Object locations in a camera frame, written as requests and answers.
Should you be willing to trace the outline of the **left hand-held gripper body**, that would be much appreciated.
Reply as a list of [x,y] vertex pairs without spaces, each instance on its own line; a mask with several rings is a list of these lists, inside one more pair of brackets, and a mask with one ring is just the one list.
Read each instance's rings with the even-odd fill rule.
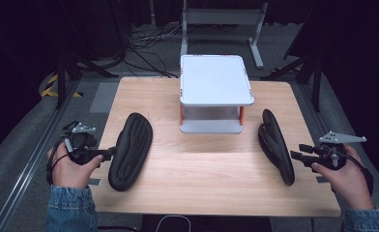
[[94,137],[95,127],[73,121],[64,126],[64,130],[66,131],[65,146],[73,162],[83,165],[100,153],[98,150],[94,150],[98,142]]

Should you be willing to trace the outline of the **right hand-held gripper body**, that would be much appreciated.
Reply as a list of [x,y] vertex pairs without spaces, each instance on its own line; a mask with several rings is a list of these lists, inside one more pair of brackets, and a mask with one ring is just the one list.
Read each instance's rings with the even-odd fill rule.
[[351,160],[358,167],[364,166],[356,159],[346,154],[345,144],[367,142],[364,136],[355,136],[329,131],[319,138],[320,144],[309,149],[319,157],[319,163],[332,170],[342,168],[347,160]]

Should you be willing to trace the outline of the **black slipper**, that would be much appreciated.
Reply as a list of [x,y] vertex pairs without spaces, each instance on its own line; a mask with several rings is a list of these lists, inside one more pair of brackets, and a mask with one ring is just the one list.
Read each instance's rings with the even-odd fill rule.
[[277,119],[269,109],[263,110],[262,119],[263,123],[258,128],[260,147],[271,164],[278,169],[284,184],[290,187],[295,182],[295,172]]
[[117,141],[117,153],[108,172],[110,186],[118,191],[130,189],[136,182],[153,140],[150,122],[139,113],[129,115]]

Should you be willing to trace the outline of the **white two-tier shoe rack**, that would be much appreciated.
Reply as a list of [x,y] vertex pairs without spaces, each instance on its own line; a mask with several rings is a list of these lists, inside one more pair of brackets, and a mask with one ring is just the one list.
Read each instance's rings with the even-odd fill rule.
[[241,133],[245,107],[254,103],[243,58],[183,55],[180,65],[181,132]]

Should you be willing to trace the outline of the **person's left hand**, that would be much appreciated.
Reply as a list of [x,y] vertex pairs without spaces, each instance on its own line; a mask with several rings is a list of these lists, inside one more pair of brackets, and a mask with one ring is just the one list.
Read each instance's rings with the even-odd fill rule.
[[73,162],[64,142],[56,149],[51,149],[47,155],[52,158],[52,181],[55,187],[85,189],[91,174],[102,163],[102,155],[95,156],[83,165]]

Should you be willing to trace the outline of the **person's right hand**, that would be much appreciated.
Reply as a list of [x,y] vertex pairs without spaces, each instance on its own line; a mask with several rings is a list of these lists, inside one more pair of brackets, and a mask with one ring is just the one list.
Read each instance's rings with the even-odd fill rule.
[[332,189],[347,202],[350,209],[373,210],[375,208],[364,173],[353,161],[348,159],[338,170],[331,170],[317,162],[314,162],[311,168],[331,183]]

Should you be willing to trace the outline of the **black tripod stand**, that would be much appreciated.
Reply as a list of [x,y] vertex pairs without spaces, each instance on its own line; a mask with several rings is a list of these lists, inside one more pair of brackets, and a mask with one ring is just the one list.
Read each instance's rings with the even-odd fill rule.
[[311,54],[308,56],[301,57],[292,63],[286,65],[285,67],[279,69],[276,72],[272,72],[267,76],[263,76],[263,80],[275,80],[292,71],[295,68],[301,67],[298,71],[295,80],[298,83],[304,84],[309,81],[312,77],[312,93],[311,93],[311,103],[316,112],[320,111],[319,97],[320,97],[320,85],[321,85],[321,74],[322,74],[322,61],[319,55]]
[[60,109],[64,104],[67,94],[66,94],[66,74],[69,75],[71,80],[79,80],[82,77],[81,68],[77,65],[82,63],[87,68],[92,69],[94,72],[99,73],[104,77],[116,77],[116,74],[110,73],[105,69],[94,64],[92,61],[87,58],[82,57],[81,55],[69,51],[63,50],[59,53],[57,58],[57,80],[58,80],[58,100],[56,108]]

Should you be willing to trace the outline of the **yellow black hazard tape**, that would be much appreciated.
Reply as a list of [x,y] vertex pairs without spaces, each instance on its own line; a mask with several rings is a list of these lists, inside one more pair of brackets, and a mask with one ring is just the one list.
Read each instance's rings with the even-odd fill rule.
[[54,73],[51,77],[47,79],[45,86],[41,90],[41,96],[42,97],[49,96],[49,97],[58,98],[59,94],[53,91],[53,86],[55,85],[57,81],[58,81],[58,74]]

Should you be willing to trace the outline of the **metal floor rail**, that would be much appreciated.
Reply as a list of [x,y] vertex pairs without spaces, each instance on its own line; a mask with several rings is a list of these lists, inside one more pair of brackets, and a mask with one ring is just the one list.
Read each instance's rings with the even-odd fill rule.
[[35,173],[45,158],[48,142],[73,99],[79,83],[65,88],[65,96],[43,97],[0,148],[0,232],[5,232]]

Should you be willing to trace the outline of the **grey metal stand frame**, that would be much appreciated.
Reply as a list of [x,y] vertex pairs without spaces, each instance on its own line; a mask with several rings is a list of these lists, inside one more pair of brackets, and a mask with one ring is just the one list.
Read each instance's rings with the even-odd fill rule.
[[264,24],[268,3],[263,2],[257,10],[232,9],[193,9],[188,0],[183,0],[181,26],[182,41],[180,55],[186,55],[189,49],[188,26],[191,24],[226,24],[226,25],[253,25],[255,32],[248,39],[248,46],[257,69],[263,69],[264,64],[258,49],[258,39]]

